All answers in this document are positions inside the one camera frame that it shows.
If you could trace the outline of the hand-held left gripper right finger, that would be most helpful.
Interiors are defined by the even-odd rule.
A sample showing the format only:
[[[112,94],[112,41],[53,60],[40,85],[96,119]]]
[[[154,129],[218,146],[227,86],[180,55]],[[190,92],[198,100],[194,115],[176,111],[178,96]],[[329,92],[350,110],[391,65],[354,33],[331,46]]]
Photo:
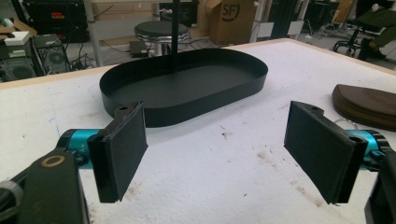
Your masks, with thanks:
[[[324,117],[316,106],[292,101],[284,147],[326,203],[347,203],[368,142]]]

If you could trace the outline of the black oval tray with pole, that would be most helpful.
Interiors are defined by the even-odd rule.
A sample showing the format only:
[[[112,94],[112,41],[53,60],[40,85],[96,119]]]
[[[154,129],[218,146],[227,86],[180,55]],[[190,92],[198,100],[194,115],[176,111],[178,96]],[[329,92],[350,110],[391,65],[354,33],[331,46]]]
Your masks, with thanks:
[[[260,92],[262,60],[232,49],[177,52],[180,0],[173,0],[171,53],[116,65],[100,81],[103,105],[121,125],[172,126]]]

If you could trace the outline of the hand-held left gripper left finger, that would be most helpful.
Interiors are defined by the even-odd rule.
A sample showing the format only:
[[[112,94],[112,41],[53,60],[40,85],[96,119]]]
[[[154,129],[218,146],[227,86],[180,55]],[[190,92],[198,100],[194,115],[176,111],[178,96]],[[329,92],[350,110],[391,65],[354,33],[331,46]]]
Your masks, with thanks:
[[[100,202],[121,201],[148,148],[143,103],[118,107],[88,146]]]

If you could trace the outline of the brown zip pouch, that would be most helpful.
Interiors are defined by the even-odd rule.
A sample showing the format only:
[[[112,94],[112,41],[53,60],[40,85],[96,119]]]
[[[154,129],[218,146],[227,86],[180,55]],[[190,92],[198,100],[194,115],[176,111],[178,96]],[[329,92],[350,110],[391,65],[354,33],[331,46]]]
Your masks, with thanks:
[[[396,132],[396,93],[337,84],[332,104],[346,119]]]

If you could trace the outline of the brown cardboard box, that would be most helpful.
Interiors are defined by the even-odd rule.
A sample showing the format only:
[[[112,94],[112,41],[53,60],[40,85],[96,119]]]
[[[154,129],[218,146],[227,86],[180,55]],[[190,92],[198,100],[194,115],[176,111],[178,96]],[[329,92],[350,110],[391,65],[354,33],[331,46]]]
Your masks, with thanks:
[[[247,43],[256,8],[255,0],[207,0],[209,39],[219,46]]]

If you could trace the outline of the white metal table frame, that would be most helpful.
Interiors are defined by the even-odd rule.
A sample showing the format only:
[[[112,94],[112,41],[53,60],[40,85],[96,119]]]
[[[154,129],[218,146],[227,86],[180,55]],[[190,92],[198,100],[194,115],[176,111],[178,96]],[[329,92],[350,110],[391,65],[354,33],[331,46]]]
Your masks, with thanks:
[[[143,21],[158,20],[159,4],[163,0],[83,0],[92,49],[97,66],[104,65],[100,42],[106,39],[121,38],[134,35],[134,27]],[[92,10],[92,5],[141,5],[153,4],[154,10],[148,17],[137,19],[115,19],[98,21]]]

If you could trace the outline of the small dark floor box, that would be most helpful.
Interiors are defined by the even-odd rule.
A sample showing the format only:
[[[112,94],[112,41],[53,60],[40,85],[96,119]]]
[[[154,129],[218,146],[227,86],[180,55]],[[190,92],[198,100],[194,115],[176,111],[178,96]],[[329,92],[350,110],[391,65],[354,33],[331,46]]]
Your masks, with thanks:
[[[149,56],[148,48],[143,41],[131,41],[130,54],[132,58],[146,58]]]

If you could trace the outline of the large black equipment case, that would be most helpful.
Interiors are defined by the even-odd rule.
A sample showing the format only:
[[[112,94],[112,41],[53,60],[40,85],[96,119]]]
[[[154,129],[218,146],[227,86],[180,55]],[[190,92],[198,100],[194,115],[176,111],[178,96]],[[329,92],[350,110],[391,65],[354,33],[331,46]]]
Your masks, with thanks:
[[[56,34],[64,43],[89,40],[83,0],[10,0],[18,19],[39,35]]]

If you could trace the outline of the small white box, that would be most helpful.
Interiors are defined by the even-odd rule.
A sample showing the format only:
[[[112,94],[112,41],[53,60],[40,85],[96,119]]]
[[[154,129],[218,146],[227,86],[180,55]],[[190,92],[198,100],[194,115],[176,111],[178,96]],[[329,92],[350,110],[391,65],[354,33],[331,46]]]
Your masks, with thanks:
[[[5,44],[7,46],[23,46],[27,43],[30,38],[30,34],[27,31],[16,31],[7,35]]]

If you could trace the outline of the round black chrome stool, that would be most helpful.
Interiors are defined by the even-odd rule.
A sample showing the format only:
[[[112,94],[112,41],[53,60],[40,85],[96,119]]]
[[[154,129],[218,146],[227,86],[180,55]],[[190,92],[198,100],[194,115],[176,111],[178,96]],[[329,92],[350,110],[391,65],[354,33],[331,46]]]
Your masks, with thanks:
[[[141,22],[134,28],[134,35],[141,41],[160,46],[161,55],[172,52],[173,24],[170,21]]]

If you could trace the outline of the black office chair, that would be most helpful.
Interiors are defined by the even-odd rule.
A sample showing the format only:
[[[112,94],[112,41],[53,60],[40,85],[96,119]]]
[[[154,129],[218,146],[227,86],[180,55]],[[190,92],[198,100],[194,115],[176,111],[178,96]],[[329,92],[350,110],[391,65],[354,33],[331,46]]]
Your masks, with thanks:
[[[354,33],[348,40],[337,41],[333,45],[332,50],[337,52],[340,48],[346,48],[346,56],[354,57],[356,51],[361,48],[361,44],[357,40],[358,34],[368,30],[374,30],[374,26],[356,20],[347,20],[346,24],[355,27]]]

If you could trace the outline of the black computer tower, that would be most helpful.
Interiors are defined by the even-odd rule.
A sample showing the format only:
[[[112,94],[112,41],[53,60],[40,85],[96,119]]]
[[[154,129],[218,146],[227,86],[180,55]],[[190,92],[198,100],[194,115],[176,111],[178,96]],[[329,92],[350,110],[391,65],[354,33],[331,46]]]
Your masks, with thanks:
[[[34,44],[46,75],[70,71],[64,45],[56,34],[37,35]]]

